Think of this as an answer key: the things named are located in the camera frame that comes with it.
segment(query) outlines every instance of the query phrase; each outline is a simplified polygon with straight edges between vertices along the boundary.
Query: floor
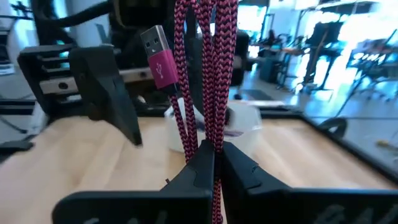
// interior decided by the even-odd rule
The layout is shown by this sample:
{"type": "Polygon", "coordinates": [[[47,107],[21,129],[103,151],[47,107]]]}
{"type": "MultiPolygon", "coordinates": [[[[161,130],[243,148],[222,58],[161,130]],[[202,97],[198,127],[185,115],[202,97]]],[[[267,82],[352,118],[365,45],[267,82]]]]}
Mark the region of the floor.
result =
{"type": "MultiPolygon", "coordinates": [[[[292,65],[290,68],[297,74],[303,73],[303,63],[292,65]]],[[[326,61],[318,63],[320,77],[327,66],[326,61]]],[[[244,78],[243,89],[262,90],[275,100],[280,100],[288,105],[296,105],[309,117],[317,122],[322,122],[327,118],[334,117],[342,104],[344,103],[351,88],[355,71],[345,70],[345,67],[339,65],[338,61],[332,68],[329,81],[326,87],[333,88],[333,92],[319,92],[315,95],[295,95],[293,93],[276,90],[275,85],[263,82],[258,79],[258,72],[254,67],[253,71],[247,72],[244,78]]],[[[386,93],[392,94],[396,89],[396,83],[389,83],[381,86],[386,93]]],[[[230,91],[230,96],[236,93],[235,89],[230,91]]],[[[0,95],[5,98],[22,98],[29,96],[31,90],[24,80],[24,77],[17,72],[15,75],[0,77],[0,95]]],[[[386,103],[379,98],[367,100],[366,96],[354,95],[340,116],[349,118],[349,128],[346,133],[346,139],[359,147],[366,148],[369,151],[382,150],[375,145],[380,139],[390,140],[398,129],[398,102],[390,101],[386,103]]],[[[29,116],[4,116],[12,124],[24,129],[29,124],[29,116]]],[[[18,140],[24,137],[23,134],[7,127],[0,122],[0,142],[18,140]]],[[[398,144],[398,136],[392,140],[398,144]]]]}

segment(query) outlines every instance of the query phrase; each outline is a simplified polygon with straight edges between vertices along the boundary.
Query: wooden surface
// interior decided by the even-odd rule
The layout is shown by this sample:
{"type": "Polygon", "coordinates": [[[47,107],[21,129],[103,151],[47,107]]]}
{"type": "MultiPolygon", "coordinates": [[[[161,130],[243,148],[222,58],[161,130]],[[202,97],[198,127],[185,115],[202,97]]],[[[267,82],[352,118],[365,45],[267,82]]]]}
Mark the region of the wooden surface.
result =
{"type": "MultiPolygon", "coordinates": [[[[183,155],[166,148],[163,118],[139,124],[141,148],[104,121],[53,123],[33,149],[0,165],[1,223],[49,224],[54,205],[76,191],[162,188],[184,166],[183,155]]],[[[253,158],[295,187],[395,188],[301,121],[265,120],[253,158]]]]}

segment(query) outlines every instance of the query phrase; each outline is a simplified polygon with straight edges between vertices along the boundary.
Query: pink braided cable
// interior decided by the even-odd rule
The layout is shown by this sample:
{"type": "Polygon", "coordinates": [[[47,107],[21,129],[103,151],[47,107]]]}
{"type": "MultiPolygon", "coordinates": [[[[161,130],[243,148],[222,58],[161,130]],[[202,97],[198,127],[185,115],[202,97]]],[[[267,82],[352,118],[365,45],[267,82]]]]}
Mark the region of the pink braided cable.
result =
{"type": "Polygon", "coordinates": [[[189,91],[187,63],[185,60],[184,47],[184,22],[187,15],[189,0],[177,0],[174,8],[174,60],[177,65],[178,82],[180,84],[182,96],[184,99],[185,116],[187,120],[188,142],[190,142],[190,151],[196,151],[198,148],[197,128],[195,114],[193,112],[193,101],[189,91]]]}
{"type": "Polygon", "coordinates": [[[185,131],[184,121],[181,115],[180,107],[178,105],[178,99],[176,96],[170,96],[170,103],[173,106],[175,120],[177,122],[178,131],[180,132],[181,142],[184,148],[185,162],[188,162],[192,156],[191,145],[188,142],[187,132],[185,131]]]}
{"type": "MultiPolygon", "coordinates": [[[[223,131],[225,124],[226,104],[228,102],[229,85],[233,71],[233,57],[236,46],[236,21],[238,15],[237,0],[177,0],[175,4],[175,61],[177,64],[179,83],[184,97],[185,112],[187,115],[188,136],[181,114],[176,115],[178,129],[184,144],[186,161],[193,156],[197,149],[197,135],[195,115],[193,114],[192,99],[190,97],[185,49],[183,44],[183,25],[187,7],[191,5],[203,34],[202,73],[203,73],[203,107],[205,110],[206,138],[215,145],[220,153],[223,149],[223,131]],[[211,41],[210,19],[216,5],[216,32],[214,44],[211,41]]],[[[177,99],[170,99],[175,111],[179,111],[177,99]]],[[[213,189],[213,223],[222,223],[221,215],[221,179],[219,170],[216,170],[213,189]]]]}

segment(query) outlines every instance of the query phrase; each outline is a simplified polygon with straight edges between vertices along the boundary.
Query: cable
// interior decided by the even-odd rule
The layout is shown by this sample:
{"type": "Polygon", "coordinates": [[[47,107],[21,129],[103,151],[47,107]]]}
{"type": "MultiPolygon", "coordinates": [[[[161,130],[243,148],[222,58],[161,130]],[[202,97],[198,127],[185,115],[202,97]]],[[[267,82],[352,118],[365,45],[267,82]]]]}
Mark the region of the cable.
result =
{"type": "MultiPolygon", "coordinates": [[[[28,94],[26,96],[23,96],[21,98],[18,98],[17,100],[23,100],[26,99],[30,96],[32,96],[33,94],[28,94]]],[[[6,118],[4,118],[3,116],[0,116],[0,121],[3,122],[6,126],[9,126],[10,128],[12,128],[13,130],[21,133],[21,134],[26,134],[27,130],[26,129],[22,129],[18,126],[16,126],[15,124],[12,124],[11,122],[9,122],[6,118]]]]}
{"type": "Polygon", "coordinates": [[[184,46],[184,23],[188,7],[192,7],[203,33],[202,73],[205,131],[207,140],[213,143],[217,154],[212,222],[222,223],[219,155],[223,150],[226,105],[233,71],[238,29],[238,1],[201,0],[198,3],[197,0],[177,0],[174,7],[174,56],[169,49],[162,26],[154,26],[143,32],[141,39],[155,84],[158,89],[169,95],[184,148],[185,160],[188,162],[198,149],[197,127],[189,90],[184,46]],[[210,19],[215,6],[216,32],[212,39],[210,19]],[[186,129],[177,100],[177,82],[184,101],[186,129]]]}
{"type": "MultiPolygon", "coordinates": [[[[236,0],[210,1],[181,0],[175,5],[175,60],[179,75],[179,84],[187,111],[188,138],[191,139],[192,148],[188,153],[192,154],[197,149],[195,116],[190,112],[190,94],[187,86],[187,71],[185,51],[183,46],[183,22],[185,20],[188,5],[194,10],[203,34],[202,72],[203,72],[203,100],[205,111],[206,138],[215,145],[216,153],[223,149],[223,131],[228,102],[229,84],[233,71],[233,55],[236,44],[238,2],[236,0]],[[216,32],[213,45],[211,44],[210,17],[216,5],[216,32]]],[[[221,180],[220,170],[216,165],[215,186],[213,198],[213,223],[222,223],[221,216],[221,180]]]]}
{"type": "Polygon", "coordinates": [[[44,7],[47,6],[48,4],[50,4],[51,1],[52,0],[44,0],[44,1],[33,0],[32,1],[32,11],[39,20],[50,22],[51,24],[53,24],[59,28],[77,26],[79,24],[90,21],[94,18],[105,15],[112,11],[111,2],[105,1],[105,2],[95,4],[94,6],[91,6],[88,9],[85,9],[75,15],[64,17],[64,18],[59,18],[59,19],[52,19],[52,18],[48,18],[44,14],[44,7]]]}

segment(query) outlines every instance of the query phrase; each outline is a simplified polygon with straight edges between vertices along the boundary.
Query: wooden table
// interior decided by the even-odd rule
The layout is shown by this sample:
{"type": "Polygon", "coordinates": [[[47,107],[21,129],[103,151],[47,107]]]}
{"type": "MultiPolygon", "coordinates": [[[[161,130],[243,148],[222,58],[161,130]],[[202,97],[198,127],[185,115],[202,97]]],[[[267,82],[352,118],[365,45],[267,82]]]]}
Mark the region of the wooden table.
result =
{"type": "MultiPolygon", "coordinates": [[[[264,120],[253,159],[294,187],[394,189],[395,185],[296,120],[264,120]]],[[[165,147],[163,118],[140,118],[144,146],[113,126],[87,118],[54,122],[0,165],[2,224],[51,223],[54,205],[81,190],[158,190],[184,166],[165,147]]]]}

